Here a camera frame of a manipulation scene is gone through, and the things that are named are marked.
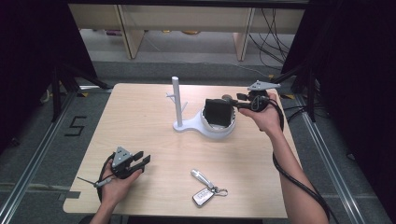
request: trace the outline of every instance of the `key ring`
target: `key ring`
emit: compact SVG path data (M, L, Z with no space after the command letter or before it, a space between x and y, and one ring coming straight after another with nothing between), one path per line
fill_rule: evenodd
M222 196L225 197L228 195L228 190L227 189L219 189L218 187L214 187L211 189L213 193L215 193L216 196Z

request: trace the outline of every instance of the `finger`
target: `finger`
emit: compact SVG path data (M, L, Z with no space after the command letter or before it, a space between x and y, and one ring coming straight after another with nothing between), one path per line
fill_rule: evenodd
M271 100L275 100L275 101L276 101L276 94L273 94L273 93L271 93L271 92L268 92L268 97L269 97Z
M253 116L253 111L251 111L251 110L249 110L249 109L245 109L245 108L240 108L239 109L239 113L241 113L241 114L243 114L243 115L245 115L245 116L247 116L247 117L252 117Z
M128 178L126 178L125 180L128 181L128 183L131 185L132 183L134 183L134 181L143 173L142 169L139 169L137 171L135 171L133 174L131 174L130 176L128 176Z

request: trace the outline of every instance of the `black tape marking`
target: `black tape marking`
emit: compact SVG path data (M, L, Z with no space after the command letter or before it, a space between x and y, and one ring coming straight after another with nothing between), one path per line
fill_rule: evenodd
M74 116L72 123L70 124L69 128L77 128L79 129L78 133L66 133L64 136L66 137L77 137L80 136L82 133L82 130L84 129L84 126L81 125L74 125L76 122L76 119L85 119L87 118L86 116Z

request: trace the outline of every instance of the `black cable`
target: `black cable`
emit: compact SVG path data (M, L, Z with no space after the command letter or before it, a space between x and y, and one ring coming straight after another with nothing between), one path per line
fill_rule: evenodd
M280 122L279 125L280 125L281 130L283 131L283 128L284 128L284 117L283 117L282 110L280 109L279 105L277 104L277 102L275 100L270 99L268 101L268 104L272 105L276 109L277 114L279 115L279 122ZM293 183L294 185L296 185L297 187L302 189L304 192L306 192L309 196L311 196L315 201L317 201L320 204L320 206L323 208L324 212L326 213L326 216L327 216L328 220L330 220L330 215L332 215L332 217L334 218L334 221L336 223L339 223L337 218L335 217L334 213L332 212L332 209L329 207L329 205L327 205L326 201L318 193L317 189L315 188L314 185L312 185L312 183L311 183L311 185L312 185L312 187L314 188L314 190L316 192L314 192L312 189L310 189L309 187L307 187L306 185L304 185L303 183L301 183L300 181L298 181L297 179L295 179L294 177L289 175L285 170L283 170L283 168L277 162L276 156L275 156L274 153L273 153L273 162L274 162L275 168L283 176L285 176L291 183Z
M260 51L262 51L262 52L268 54L268 56L270 56L271 58L277 60L279 63L283 63L283 61L282 61L281 59L279 59L278 57L276 57L275 54L273 54L273 53L271 53L270 51L264 49L264 48L262 47L262 45L259 45L259 44L256 42L256 40L253 38L253 36L251 36L251 34L249 34L249 37L250 37L250 39L253 41L253 43L256 45L256 47L257 47Z
M275 42L276 42L276 44L277 44L277 48L276 47L273 47L273 46L271 46L271 45L269 45L268 43L266 43L268 46L271 46L272 48L274 48L274 49L278 49L279 50L279 52L280 52L280 54L282 55L282 58L283 58L283 60L285 60L286 59L286 55L285 55L285 50L283 50L282 49L282 47L280 46L280 44L281 45L283 45L285 48L287 48L287 49L289 49L285 44L283 44L283 42L279 39L279 37L277 36L277 30L276 30L276 10L273 8L273 21L271 22L271 25L270 25L270 23L269 23L269 21L267 20L267 17L265 16L265 13L264 13L264 10L262 9L262 15L263 15L263 17L264 17L264 19L265 19L265 22L267 23L267 26L268 26L268 34L267 34L267 37L268 37L268 35L269 34L271 34L272 35L272 37L274 38L274 40L275 40Z

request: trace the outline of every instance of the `keychain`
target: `keychain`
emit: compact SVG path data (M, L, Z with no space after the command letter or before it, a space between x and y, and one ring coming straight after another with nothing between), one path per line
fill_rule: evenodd
M192 196L192 199L199 207L204 206L204 204L207 203L213 196L225 197L228 195L227 189L219 189L218 187L215 187L212 182L210 182L210 180L208 180L198 170L191 170L191 174L199 181L207 185L207 188L200 190L198 193Z

